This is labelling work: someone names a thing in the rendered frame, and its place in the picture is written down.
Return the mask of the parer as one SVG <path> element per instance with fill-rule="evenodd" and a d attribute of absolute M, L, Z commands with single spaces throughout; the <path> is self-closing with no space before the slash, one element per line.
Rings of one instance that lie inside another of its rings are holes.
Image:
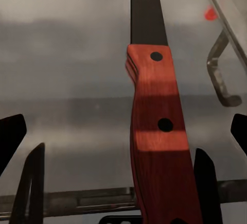
<path fill-rule="evenodd" d="M 132 143 L 147 224 L 203 224 L 160 0 L 132 0 Z"/>

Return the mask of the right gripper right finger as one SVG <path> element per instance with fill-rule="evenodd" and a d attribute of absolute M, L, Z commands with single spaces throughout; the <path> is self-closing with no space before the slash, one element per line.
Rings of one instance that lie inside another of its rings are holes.
<path fill-rule="evenodd" d="M 231 125 L 231 133 L 247 155 L 247 116 L 235 114 Z"/>

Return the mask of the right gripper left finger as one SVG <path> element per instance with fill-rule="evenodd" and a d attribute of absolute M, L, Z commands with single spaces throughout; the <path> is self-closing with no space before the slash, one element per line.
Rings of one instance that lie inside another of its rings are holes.
<path fill-rule="evenodd" d="M 0 175 L 26 133 L 26 123 L 22 114 L 0 119 Z"/>

